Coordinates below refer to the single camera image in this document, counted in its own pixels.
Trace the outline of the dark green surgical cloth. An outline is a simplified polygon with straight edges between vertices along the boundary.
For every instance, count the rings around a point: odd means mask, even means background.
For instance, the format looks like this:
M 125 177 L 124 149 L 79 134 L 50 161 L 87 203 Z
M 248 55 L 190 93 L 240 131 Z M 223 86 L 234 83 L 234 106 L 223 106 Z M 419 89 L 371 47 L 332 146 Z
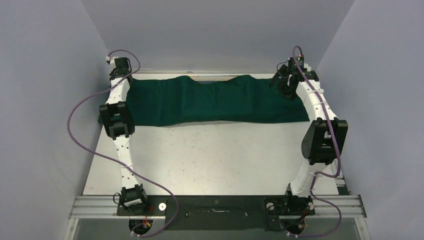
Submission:
M 136 126 L 166 127 L 191 122 L 261 124 L 309 121 L 300 99 L 282 96 L 269 78 L 241 75 L 203 84 L 189 76 L 136 79 L 126 104 Z

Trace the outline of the metal wire mesh tray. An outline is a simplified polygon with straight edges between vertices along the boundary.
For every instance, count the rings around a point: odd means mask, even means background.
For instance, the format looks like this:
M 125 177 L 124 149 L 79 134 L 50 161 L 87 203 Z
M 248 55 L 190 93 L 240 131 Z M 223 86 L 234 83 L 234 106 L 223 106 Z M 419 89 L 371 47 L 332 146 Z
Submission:
M 196 82 L 202 83 L 202 84 L 210 84 L 210 83 L 216 83 L 216 82 L 226 82 L 231 79 L 234 79 L 237 77 L 237 75 L 225 75 L 225 74 L 198 74 L 198 75 L 189 75 L 191 79 L 193 79 Z

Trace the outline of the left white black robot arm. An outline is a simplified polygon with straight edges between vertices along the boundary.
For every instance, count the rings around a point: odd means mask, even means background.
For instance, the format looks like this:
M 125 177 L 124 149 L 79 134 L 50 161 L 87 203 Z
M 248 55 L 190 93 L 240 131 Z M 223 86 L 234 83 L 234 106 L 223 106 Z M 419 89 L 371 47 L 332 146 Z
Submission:
M 120 166 L 121 190 L 119 208 L 132 215 L 143 215 L 149 209 L 145 189 L 137 180 L 133 170 L 130 151 L 130 137 L 135 132 L 135 123 L 126 103 L 133 77 L 130 59 L 127 57 L 106 57 L 110 66 L 109 80 L 112 90 L 105 104 L 99 107 L 104 130 L 112 139 Z

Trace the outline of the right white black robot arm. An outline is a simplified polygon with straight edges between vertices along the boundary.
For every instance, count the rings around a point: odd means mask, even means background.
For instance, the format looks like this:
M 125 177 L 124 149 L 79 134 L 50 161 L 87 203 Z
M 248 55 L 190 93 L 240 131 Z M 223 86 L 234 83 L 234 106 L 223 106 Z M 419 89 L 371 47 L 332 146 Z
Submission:
M 324 170 L 339 161 L 347 135 L 348 123 L 331 110 L 314 71 L 300 74 L 296 67 L 281 64 L 269 83 L 289 100 L 301 100 L 310 126 L 301 142 L 304 161 L 293 181 L 288 185 L 284 199 L 272 210 L 283 215 L 302 215 L 313 211 L 311 193 Z

